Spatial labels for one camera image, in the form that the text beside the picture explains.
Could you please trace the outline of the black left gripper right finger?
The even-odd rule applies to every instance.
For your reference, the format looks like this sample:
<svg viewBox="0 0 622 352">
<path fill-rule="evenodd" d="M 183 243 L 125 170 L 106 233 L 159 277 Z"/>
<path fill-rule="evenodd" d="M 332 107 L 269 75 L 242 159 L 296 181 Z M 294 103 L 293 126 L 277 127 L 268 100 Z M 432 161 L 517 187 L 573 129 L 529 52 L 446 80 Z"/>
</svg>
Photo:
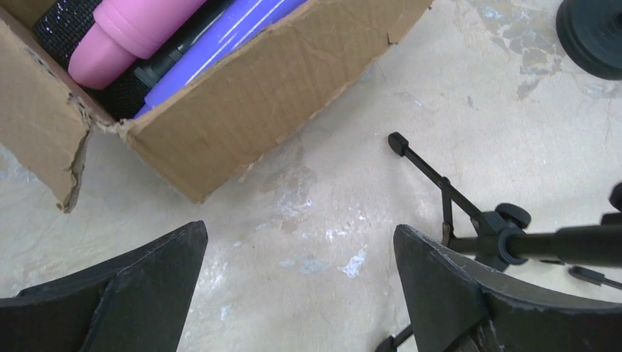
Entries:
<svg viewBox="0 0 622 352">
<path fill-rule="evenodd" d="M 398 225 L 395 258 L 420 351 L 619 351 L 621 306 L 549 290 Z"/>
</svg>

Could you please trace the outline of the brown cardboard box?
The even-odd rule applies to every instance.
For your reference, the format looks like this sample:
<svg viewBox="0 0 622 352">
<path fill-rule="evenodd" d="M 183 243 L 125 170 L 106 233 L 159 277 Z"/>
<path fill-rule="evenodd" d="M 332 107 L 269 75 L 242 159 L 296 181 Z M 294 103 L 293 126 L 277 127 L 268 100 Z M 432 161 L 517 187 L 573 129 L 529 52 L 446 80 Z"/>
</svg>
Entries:
<svg viewBox="0 0 622 352">
<path fill-rule="evenodd" d="M 1 143 L 58 209 L 78 202 L 93 130 L 118 135 L 192 202 L 294 134 L 349 88 L 429 1 L 307 1 L 171 98 L 115 121 L 34 38 L 49 1 L 1 3 Z"/>
</svg>

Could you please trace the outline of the pink toy microphone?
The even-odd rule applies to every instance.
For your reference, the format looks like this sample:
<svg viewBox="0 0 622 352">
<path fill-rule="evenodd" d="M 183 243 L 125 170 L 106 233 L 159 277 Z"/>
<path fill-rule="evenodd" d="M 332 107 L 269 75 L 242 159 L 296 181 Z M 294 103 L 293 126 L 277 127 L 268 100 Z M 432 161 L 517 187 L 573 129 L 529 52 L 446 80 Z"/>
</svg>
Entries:
<svg viewBox="0 0 622 352">
<path fill-rule="evenodd" d="M 202 0 L 106 0 L 70 57 L 78 84 L 105 89 L 137 59 L 150 58 L 205 2 Z"/>
</svg>

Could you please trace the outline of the black tripod microphone stand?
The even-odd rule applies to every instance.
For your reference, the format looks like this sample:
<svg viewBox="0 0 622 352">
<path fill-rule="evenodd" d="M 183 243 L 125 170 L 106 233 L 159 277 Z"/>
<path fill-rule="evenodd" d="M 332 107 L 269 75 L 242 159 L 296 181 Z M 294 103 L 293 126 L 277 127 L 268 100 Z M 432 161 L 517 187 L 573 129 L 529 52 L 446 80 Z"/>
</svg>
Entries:
<svg viewBox="0 0 622 352">
<path fill-rule="evenodd" d="M 599 224 L 529 234 L 531 217 L 526 210 L 502 203 L 483 212 L 418 156 L 400 133 L 391 133 L 387 141 L 395 154 L 411 161 L 441 191 L 442 240 L 437 243 L 442 246 L 504 274 L 508 267 L 529 260 L 566 264 L 574 278 L 593 284 L 607 281 L 595 267 L 621 266 L 620 186 L 610 195 L 613 212 L 605 213 Z M 409 339 L 415 341 L 411 321 L 402 332 L 380 342 L 378 350 L 396 351 Z"/>
</svg>

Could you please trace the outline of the black glitter microphone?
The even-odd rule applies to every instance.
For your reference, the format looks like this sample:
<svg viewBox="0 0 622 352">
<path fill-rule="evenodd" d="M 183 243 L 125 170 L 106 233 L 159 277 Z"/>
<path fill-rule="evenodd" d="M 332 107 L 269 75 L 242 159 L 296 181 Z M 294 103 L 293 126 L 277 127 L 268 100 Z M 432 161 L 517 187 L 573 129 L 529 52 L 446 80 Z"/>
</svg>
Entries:
<svg viewBox="0 0 622 352">
<path fill-rule="evenodd" d="M 33 31 L 40 46 L 62 68 L 90 30 L 95 20 L 93 11 L 101 0 L 56 1 L 34 24 Z"/>
</svg>

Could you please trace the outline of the purple toy microphone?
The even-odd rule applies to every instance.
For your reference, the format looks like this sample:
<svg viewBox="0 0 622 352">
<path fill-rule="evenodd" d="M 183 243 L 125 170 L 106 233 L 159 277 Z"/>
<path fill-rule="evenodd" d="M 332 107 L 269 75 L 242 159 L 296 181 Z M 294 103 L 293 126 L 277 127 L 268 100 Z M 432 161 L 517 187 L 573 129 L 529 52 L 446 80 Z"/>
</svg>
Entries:
<svg viewBox="0 0 622 352">
<path fill-rule="evenodd" d="M 163 103 L 203 71 L 303 3 L 304 0 L 233 1 L 150 90 L 135 118 Z"/>
</svg>

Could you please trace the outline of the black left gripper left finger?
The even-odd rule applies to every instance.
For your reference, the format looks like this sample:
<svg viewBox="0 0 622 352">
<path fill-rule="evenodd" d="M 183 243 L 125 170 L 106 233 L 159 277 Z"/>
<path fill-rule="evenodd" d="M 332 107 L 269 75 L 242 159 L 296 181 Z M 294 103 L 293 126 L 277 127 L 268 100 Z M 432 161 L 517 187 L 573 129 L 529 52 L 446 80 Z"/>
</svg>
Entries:
<svg viewBox="0 0 622 352">
<path fill-rule="evenodd" d="M 175 351 L 208 244 L 193 221 L 1 300 L 3 351 Z"/>
</svg>

